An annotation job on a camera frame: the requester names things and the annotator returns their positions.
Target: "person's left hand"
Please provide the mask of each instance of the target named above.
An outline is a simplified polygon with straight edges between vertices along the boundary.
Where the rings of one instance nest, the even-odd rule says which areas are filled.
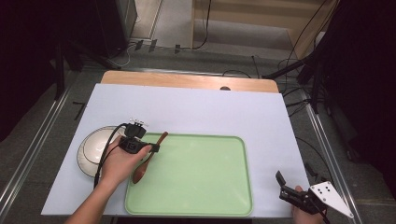
[[[118,147],[121,136],[118,136],[109,147],[107,153],[114,147],[108,155],[103,168],[101,181],[111,187],[117,187],[132,172],[132,169],[141,161],[151,150],[151,146],[143,147],[138,153],[130,154]]]

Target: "gray floor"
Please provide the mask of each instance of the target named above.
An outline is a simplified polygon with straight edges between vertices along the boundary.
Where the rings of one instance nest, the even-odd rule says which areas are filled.
[[[279,35],[280,37],[277,38],[278,41],[275,44],[271,44],[271,41],[268,41],[263,47],[263,51],[266,53],[256,57],[258,70],[261,75],[275,72],[278,69],[277,66],[280,60],[287,58],[290,53],[288,50],[291,49],[290,42],[285,36],[286,33],[282,33],[281,30],[265,30],[267,30],[268,35],[275,34],[275,36]],[[237,46],[236,43],[230,43],[230,45],[234,47],[229,49],[227,46],[223,46],[222,48],[215,41],[214,43],[210,42],[206,50],[181,51],[179,54],[175,54],[172,49],[160,48],[149,52],[149,47],[143,46],[142,49],[137,51],[130,49],[129,56],[128,53],[124,52],[112,60],[117,63],[126,63],[129,58],[130,62],[123,66],[123,70],[149,68],[221,75],[226,70],[235,69],[244,71],[252,75],[253,78],[256,77],[256,69],[250,56],[257,55],[255,52],[262,52],[261,49],[254,48],[254,51],[247,53],[247,48],[244,46]],[[50,186],[57,175],[65,152],[78,126],[78,120],[75,120],[75,116],[79,111],[79,106],[74,105],[73,102],[88,102],[93,86],[95,83],[100,82],[103,73],[106,71],[97,63],[88,60],[84,56],[83,58],[85,59],[83,71],[69,74],[70,91],[64,106],[55,120],[28,176],[26,176],[18,196],[10,207],[4,223],[60,223],[65,220],[65,217],[43,217],[40,213],[50,192]],[[286,92],[299,87],[295,81],[298,71],[293,71],[289,75],[287,86],[285,85],[285,77],[280,77],[276,80],[281,91],[285,90],[285,87]],[[245,77],[237,74],[230,74],[230,76]],[[309,91],[310,86],[307,85],[305,88]],[[2,163],[0,163],[1,188],[6,185],[20,164],[26,149],[53,104],[54,94],[55,88],[49,88],[20,121],[11,135],[0,143],[0,153],[2,158],[4,158]],[[301,93],[295,91],[285,97],[285,104],[301,100]],[[292,113],[297,107],[289,107],[288,110]],[[319,105],[319,116],[346,178],[347,185],[358,205],[362,221],[364,223],[393,223],[396,220],[396,202],[391,197],[382,175],[370,164],[349,161],[346,155],[346,146],[341,140],[332,118],[327,116],[323,105]],[[317,150],[320,149],[306,108],[291,116],[290,122],[297,137],[304,139]],[[330,178],[326,166],[318,155],[313,152],[313,149],[300,140],[297,140],[297,143],[303,160],[309,161],[317,172]],[[332,223],[348,223],[347,218],[333,210],[329,211],[328,216]],[[111,217],[104,217],[102,223],[111,223]],[[254,220],[254,223],[283,224],[291,223],[291,220],[257,219]]]

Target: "white tabletop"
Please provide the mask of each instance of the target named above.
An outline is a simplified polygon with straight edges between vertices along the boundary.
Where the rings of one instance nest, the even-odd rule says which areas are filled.
[[[99,128],[133,117],[148,132],[234,135],[245,141],[253,197],[249,217],[290,217],[279,199],[276,172],[287,185],[309,187],[290,120],[279,93],[97,84],[78,125],[42,215],[70,215],[92,191],[93,179],[78,167],[78,147]],[[124,208],[126,181],[110,198],[105,215],[129,216]]]

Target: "person's right hand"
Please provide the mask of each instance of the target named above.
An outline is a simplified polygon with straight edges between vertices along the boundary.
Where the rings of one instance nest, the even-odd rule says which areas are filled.
[[[300,186],[296,186],[295,188],[298,192],[303,191]],[[323,217],[321,214],[317,213],[311,215],[301,210],[300,208],[293,206],[291,208],[291,212],[293,213],[294,224],[320,224],[322,223]]]

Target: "table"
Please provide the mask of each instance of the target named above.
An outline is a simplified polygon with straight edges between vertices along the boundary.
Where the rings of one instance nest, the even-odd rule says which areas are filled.
[[[225,85],[233,91],[218,91]],[[148,132],[240,136],[247,148],[253,197],[253,211],[248,217],[290,217],[290,205],[278,199],[276,171],[281,170],[288,185],[306,189],[309,184],[283,98],[276,92],[275,82],[264,79],[106,72],[102,84],[96,85],[92,92],[42,215],[70,215],[85,200],[92,191],[92,178],[78,168],[79,144],[97,128],[125,122],[131,116],[129,111],[134,111],[141,120],[148,121]],[[122,110],[114,110],[120,106],[121,97]],[[134,104],[127,104],[127,98],[133,99]],[[126,188],[126,182],[120,184],[107,204],[105,215],[129,216],[123,207]]]
[[[206,20],[208,2],[207,0],[192,2],[191,46],[195,29],[194,21]],[[325,29],[325,23],[331,18],[336,3],[335,0],[214,0],[209,19],[286,28],[291,43],[295,46],[297,58],[302,59],[318,33]]]

